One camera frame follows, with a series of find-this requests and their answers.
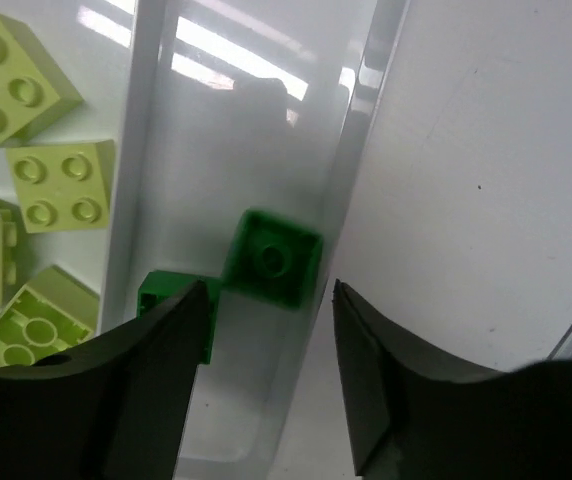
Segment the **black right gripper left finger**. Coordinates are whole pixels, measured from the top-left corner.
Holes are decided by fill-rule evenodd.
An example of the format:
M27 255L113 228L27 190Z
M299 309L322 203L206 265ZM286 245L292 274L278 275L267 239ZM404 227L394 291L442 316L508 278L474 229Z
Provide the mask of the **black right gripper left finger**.
M205 340L196 283L32 366L0 368L0 479L170 479Z

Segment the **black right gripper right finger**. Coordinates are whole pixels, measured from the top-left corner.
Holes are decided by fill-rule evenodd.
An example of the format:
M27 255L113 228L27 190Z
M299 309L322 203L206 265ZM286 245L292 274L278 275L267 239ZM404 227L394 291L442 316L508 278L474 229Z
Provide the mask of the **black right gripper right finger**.
M364 479L572 479L572 360L509 372L422 339L345 282L333 321Z

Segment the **green lego brick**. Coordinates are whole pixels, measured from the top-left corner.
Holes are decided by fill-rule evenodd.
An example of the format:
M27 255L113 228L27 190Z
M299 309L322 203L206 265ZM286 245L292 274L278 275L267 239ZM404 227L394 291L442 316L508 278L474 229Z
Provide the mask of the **green lego brick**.
M212 359L217 312L222 291L222 281L219 278L195 273L153 270L145 276L137 290L136 315L138 318L143 317L170 300L173 300L174 304L180 304L185 294L190 292L196 283L205 286L208 299L208 335L200 363L209 365Z

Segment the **dark green square lego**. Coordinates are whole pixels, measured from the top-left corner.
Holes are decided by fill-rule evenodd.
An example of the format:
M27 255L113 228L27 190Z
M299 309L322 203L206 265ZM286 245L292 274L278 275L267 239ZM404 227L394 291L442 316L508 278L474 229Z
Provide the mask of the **dark green square lego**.
M312 295L324 246L316 230L251 208L240 217L222 272L225 287L297 310Z

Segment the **light green square lego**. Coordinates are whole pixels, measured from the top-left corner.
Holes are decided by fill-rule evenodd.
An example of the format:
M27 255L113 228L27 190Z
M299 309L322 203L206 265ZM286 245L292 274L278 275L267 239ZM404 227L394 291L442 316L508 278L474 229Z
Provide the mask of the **light green square lego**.
M105 228L115 163L112 140L5 150L29 234Z

